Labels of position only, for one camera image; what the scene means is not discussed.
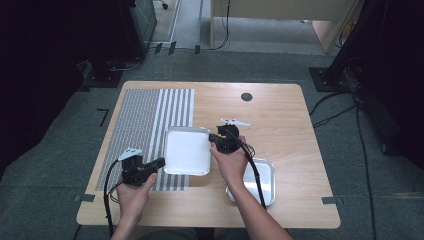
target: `wrist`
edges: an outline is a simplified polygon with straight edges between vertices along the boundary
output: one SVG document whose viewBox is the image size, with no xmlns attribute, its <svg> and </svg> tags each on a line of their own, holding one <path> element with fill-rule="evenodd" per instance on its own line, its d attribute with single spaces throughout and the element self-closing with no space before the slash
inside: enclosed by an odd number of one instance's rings
<svg viewBox="0 0 424 240">
<path fill-rule="evenodd" d="M 137 223 L 134 223 L 134 221 L 120 219 L 112 240 L 133 239 L 136 226 Z"/>
</svg>

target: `black controller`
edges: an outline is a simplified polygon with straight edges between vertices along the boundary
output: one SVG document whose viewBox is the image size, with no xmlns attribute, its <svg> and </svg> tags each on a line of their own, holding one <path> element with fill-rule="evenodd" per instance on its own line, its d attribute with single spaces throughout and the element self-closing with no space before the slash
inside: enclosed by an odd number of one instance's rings
<svg viewBox="0 0 424 240">
<path fill-rule="evenodd" d="M 143 156 L 135 155 L 122 160 L 122 179 L 126 184 L 141 186 L 150 174 L 157 173 L 163 166 L 165 166 L 165 158 L 143 164 Z"/>
<path fill-rule="evenodd" d="M 232 153 L 240 148 L 238 137 L 239 130 L 235 125 L 217 126 L 218 135 L 210 133 L 209 142 L 214 142 L 216 148 L 222 153 Z"/>
</svg>

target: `black and white striped cloth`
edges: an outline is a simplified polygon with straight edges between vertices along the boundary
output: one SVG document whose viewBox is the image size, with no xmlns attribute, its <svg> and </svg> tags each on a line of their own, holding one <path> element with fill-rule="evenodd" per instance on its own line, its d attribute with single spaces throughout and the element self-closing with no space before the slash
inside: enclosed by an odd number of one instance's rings
<svg viewBox="0 0 424 240">
<path fill-rule="evenodd" d="M 166 131 L 171 126 L 193 126 L 194 89 L 128 89 L 118 115 L 96 190 L 103 189 L 109 166 L 128 147 L 142 149 L 143 162 L 163 156 Z M 110 189 L 119 181 L 121 165 L 110 176 Z M 158 172 L 152 191 L 188 190 L 188 175 Z"/>
</svg>

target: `white plate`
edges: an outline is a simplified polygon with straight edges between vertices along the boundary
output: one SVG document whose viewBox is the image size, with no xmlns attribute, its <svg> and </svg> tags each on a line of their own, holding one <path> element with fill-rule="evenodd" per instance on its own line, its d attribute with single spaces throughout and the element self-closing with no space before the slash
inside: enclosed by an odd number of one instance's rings
<svg viewBox="0 0 424 240">
<path fill-rule="evenodd" d="M 253 162 L 256 165 L 256 168 L 259 172 L 259 178 L 261 180 L 262 194 L 264 196 L 265 205 L 269 206 L 274 202 L 275 199 L 275 175 L 274 175 L 274 165 L 267 160 L 263 159 L 253 159 Z M 260 203 L 258 188 L 255 181 L 255 175 L 250 164 L 247 164 L 246 171 L 243 176 L 244 185 L 247 190 L 258 200 Z M 228 198 L 234 202 L 234 197 L 231 194 L 228 187 L 226 189 Z"/>
<path fill-rule="evenodd" d="M 196 127 L 170 127 L 166 132 L 164 171 L 168 174 L 206 175 L 210 171 L 210 131 Z"/>
</svg>

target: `black cable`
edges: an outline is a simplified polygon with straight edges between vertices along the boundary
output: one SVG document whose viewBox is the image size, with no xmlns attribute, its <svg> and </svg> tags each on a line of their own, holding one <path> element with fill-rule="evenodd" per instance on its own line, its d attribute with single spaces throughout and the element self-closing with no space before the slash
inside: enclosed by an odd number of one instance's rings
<svg viewBox="0 0 424 240">
<path fill-rule="evenodd" d="M 138 60 L 138 62 L 134 65 L 134 66 L 132 66 L 132 67 L 129 67 L 129 68 L 111 68 L 110 66 L 109 66 L 109 63 L 111 63 L 111 61 L 108 61 L 107 63 L 106 63 L 106 65 L 108 66 L 108 68 L 109 68 L 109 71 L 130 71 L 130 70 L 133 70 L 134 68 L 136 68 L 138 65 L 140 65 L 140 63 L 143 61 L 143 59 L 142 58 L 136 58 L 135 60 Z"/>
<path fill-rule="evenodd" d="M 81 227 L 82 227 L 82 225 L 81 225 L 81 224 L 78 224 L 78 227 L 77 227 L 77 229 L 75 230 L 75 234 L 74 234 L 74 237 L 72 238 L 72 240 L 76 240 L 76 239 L 77 239 L 78 232 L 79 232 L 79 230 L 81 229 Z"/>
<path fill-rule="evenodd" d="M 112 172 L 113 167 L 117 163 L 118 163 L 118 160 L 115 160 L 112 163 L 112 165 L 110 165 L 109 170 L 108 170 L 107 175 L 106 175 L 105 186 L 103 188 L 103 201 L 104 201 L 104 204 L 105 204 L 106 218 L 107 218 L 107 222 L 108 222 L 108 225 L 109 225 L 110 237 L 112 237 L 112 235 L 113 235 L 113 223 L 112 223 L 112 214 L 110 213 L 109 198 L 108 198 L 108 194 L 107 194 L 107 185 L 109 183 L 110 173 Z"/>
<path fill-rule="evenodd" d="M 315 112 L 315 110 L 317 110 L 317 108 L 318 108 L 318 106 L 322 103 L 322 102 L 324 102 L 325 100 L 327 100 L 327 99 L 329 99 L 329 98 L 332 98 L 332 97 L 334 97 L 334 96 L 337 96 L 337 95 L 341 95 L 341 94 L 345 94 L 345 93 L 350 93 L 350 92 L 336 92 L 336 93 L 331 93 L 331 94 L 328 94 L 327 96 L 324 96 L 323 98 L 321 98 L 316 104 L 315 104 L 315 106 L 314 106 L 314 108 L 309 112 L 309 116 L 311 116 L 314 112 Z"/>
<path fill-rule="evenodd" d="M 231 135 L 232 138 L 234 138 L 237 141 L 237 143 L 240 145 L 240 147 L 243 149 L 244 153 L 246 154 L 247 161 L 249 162 L 250 166 L 252 167 L 253 174 L 255 176 L 256 187 L 258 188 L 258 194 L 259 194 L 259 199 L 261 200 L 261 205 L 266 210 L 266 204 L 265 204 L 265 199 L 264 199 L 264 195 L 263 195 L 263 192 L 262 192 L 260 174 L 259 174 L 258 169 L 256 168 L 255 162 L 253 162 L 253 156 L 251 155 L 252 152 L 249 152 L 246 149 L 246 147 L 249 148 L 249 146 L 246 143 L 240 141 L 240 139 L 238 139 L 237 137 L 235 137 L 234 134 L 232 134 L 228 129 L 226 129 L 226 128 L 223 128 L 223 129 L 229 135 Z"/>
<path fill-rule="evenodd" d="M 227 43 L 229 42 L 230 31 L 228 29 L 228 19 L 229 19 L 229 16 L 230 16 L 230 5 L 231 5 L 231 0 L 228 0 L 228 4 L 227 4 L 227 16 L 226 16 L 227 17 L 227 20 L 226 20 L 226 23 L 227 24 L 224 24 L 224 19 L 221 18 L 222 25 L 224 26 L 224 29 L 225 29 L 225 38 L 224 38 L 224 41 L 222 41 L 222 43 L 221 43 L 221 45 L 219 47 L 217 47 L 217 48 L 211 48 L 210 50 L 219 50 L 219 49 L 223 48 L 225 45 L 227 45 Z"/>
<path fill-rule="evenodd" d="M 371 191 L 370 175 L 369 175 L 369 169 L 368 169 L 367 150 L 365 148 L 365 142 L 364 142 L 364 138 L 362 136 L 362 129 L 361 129 L 360 121 L 359 121 L 359 110 L 360 110 L 360 106 L 357 105 L 357 108 L 356 108 L 356 123 L 358 125 L 359 138 L 361 139 L 362 151 L 364 153 L 364 160 L 365 160 L 365 176 L 366 176 L 366 180 L 367 180 L 367 190 L 368 190 L 368 196 L 369 196 L 369 201 L 370 201 L 372 236 L 373 236 L 373 239 L 376 240 L 377 239 L 377 232 L 376 232 L 376 229 L 375 229 L 374 199 L 373 199 L 372 191 Z"/>
<path fill-rule="evenodd" d="M 328 118 L 326 118 L 326 119 L 323 119 L 323 120 L 321 120 L 321 121 L 319 121 L 319 122 L 315 123 L 315 124 L 313 125 L 313 127 L 314 127 L 314 128 L 321 127 L 322 125 L 327 124 L 330 120 L 332 120 L 332 119 L 334 119 L 334 118 L 336 118 L 336 117 L 338 117 L 338 116 L 342 115 L 343 113 L 349 112 L 350 110 L 354 109 L 356 106 L 357 106 L 357 105 L 355 104 L 355 105 L 350 106 L 350 107 L 346 108 L 345 110 L 343 110 L 343 111 L 341 111 L 341 112 L 337 113 L 336 115 L 333 115 L 333 116 L 331 116 L 331 117 L 328 117 Z"/>
</svg>

